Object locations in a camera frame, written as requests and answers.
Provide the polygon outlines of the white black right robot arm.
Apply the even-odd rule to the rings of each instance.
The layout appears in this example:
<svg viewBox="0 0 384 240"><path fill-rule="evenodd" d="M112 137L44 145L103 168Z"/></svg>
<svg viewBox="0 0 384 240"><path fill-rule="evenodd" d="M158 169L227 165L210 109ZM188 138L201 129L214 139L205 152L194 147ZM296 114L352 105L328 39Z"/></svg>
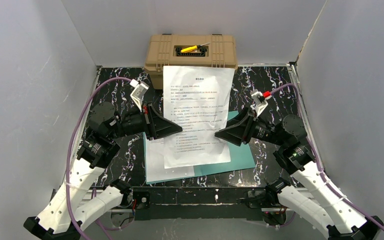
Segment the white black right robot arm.
<svg viewBox="0 0 384 240"><path fill-rule="evenodd" d="M252 138L277 145L273 153L276 162L314 198L302 195L280 177L268 183L263 194L243 198L242 202L264 199L291 209L328 240L374 240L379 235L384 225L379 217L359 212L318 168L299 116L287 115L273 125L257 117L253 109L245 108L214 135L237 146L248 144Z"/></svg>

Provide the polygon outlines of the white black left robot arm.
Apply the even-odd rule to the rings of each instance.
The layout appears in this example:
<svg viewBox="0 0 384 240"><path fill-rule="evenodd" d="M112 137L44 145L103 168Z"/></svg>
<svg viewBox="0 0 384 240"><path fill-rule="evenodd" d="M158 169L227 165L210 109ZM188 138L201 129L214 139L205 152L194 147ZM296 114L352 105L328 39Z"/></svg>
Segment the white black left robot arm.
<svg viewBox="0 0 384 240"><path fill-rule="evenodd" d="M87 136L76 154L68 178L49 204L23 226L41 240L78 240L81 232L108 210L132 202L131 186L123 180L110 183L102 193L82 204L86 193L120 150L118 138L145 133L155 140L182 132L182 127L164 118L152 103L125 116L110 102L97 104L87 120Z"/></svg>

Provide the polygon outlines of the printed white paper sheet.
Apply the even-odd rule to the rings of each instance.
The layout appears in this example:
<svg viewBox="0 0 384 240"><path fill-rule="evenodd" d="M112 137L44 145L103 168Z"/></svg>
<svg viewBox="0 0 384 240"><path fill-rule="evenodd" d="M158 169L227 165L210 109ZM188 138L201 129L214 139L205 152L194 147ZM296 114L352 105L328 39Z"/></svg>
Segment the printed white paper sheet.
<svg viewBox="0 0 384 240"><path fill-rule="evenodd" d="M165 168L164 139L148 140L144 134L145 179L146 184L192 178L195 176L193 166Z"/></svg>

